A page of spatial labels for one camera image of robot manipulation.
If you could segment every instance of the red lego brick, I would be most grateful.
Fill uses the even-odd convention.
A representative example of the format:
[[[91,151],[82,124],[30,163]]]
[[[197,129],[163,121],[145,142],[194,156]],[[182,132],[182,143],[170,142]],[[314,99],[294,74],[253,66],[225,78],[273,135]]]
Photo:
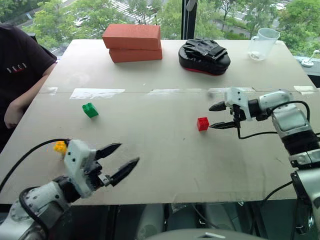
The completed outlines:
[[[198,121],[196,122],[196,126],[198,127],[199,132],[200,131],[206,131],[209,127],[209,121],[206,117],[199,117]]]

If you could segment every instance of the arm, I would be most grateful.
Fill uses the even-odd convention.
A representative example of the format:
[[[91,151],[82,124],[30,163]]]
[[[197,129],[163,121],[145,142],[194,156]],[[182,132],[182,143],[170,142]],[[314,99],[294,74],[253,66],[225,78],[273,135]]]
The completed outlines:
[[[40,78],[35,85],[10,103],[4,115],[4,123],[8,129],[18,125],[24,115],[24,110],[31,104],[55,66],[56,63],[49,66],[42,74],[42,78]]]

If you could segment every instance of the floor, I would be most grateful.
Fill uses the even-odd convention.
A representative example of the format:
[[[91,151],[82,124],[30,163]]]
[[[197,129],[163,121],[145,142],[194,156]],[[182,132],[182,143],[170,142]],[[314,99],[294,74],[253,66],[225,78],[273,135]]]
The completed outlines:
[[[224,209],[230,217],[232,224],[237,232],[248,233],[251,220],[244,217],[247,212],[246,204],[240,206],[238,203],[224,203]],[[270,240],[290,239],[293,222],[293,210],[295,200],[270,200],[261,209],[265,230]],[[57,234],[56,239],[61,240],[61,235],[72,236],[69,240],[134,240],[137,239],[137,228],[145,205],[122,205],[115,211],[115,228],[106,228],[111,223],[108,215],[109,206],[73,206],[71,208],[72,223],[63,223],[59,229],[61,234]],[[172,207],[167,211],[170,216],[166,221],[167,230],[186,229],[186,228],[208,228],[192,208],[185,204],[180,209]],[[0,222],[6,216],[6,213],[0,213]],[[305,235],[295,235],[295,240],[316,240],[317,231],[313,227]]]

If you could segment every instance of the person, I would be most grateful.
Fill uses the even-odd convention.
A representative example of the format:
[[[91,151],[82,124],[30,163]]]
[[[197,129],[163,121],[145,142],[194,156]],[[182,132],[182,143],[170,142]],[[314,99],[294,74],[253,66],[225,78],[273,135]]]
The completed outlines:
[[[25,32],[0,23],[0,153],[56,61]]]

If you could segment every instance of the table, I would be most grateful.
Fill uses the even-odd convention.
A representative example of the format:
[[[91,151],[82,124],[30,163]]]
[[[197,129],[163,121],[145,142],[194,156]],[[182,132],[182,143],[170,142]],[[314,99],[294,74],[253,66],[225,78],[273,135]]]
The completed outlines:
[[[319,92],[286,46],[277,42],[269,59],[256,62],[247,57],[248,41],[219,41],[231,65],[214,77],[179,66],[183,42],[162,41],[163,60],[114,64],[102,40],[74,40],[1,153],[0,181],[30,148],[58,137],[81,139],[97,149],[123,143],[100,160],[106,174],[140,157],[120,184],[99,189],[78,205],[260,200],[290,181],[294,169],[277,135],[239,140],[235,129],[198,132],[196,126],[199,117],[210,123],[232,120],[229,111],[208,111],[224,99],[227,87],[244,88],[249,99],[286,88],[309,104],[311,125],[320,132]],[[99,112],[95,119],[83,113],[81,106],[88,102]],[[266,130],[274,130],[270,119],[244,122],[241,128],[243,135]],[[0,195],[1,204],[65,172],[52,147],[35,151],[17,168]],[[291,186],[274,195],[289,198],[295,198]]]

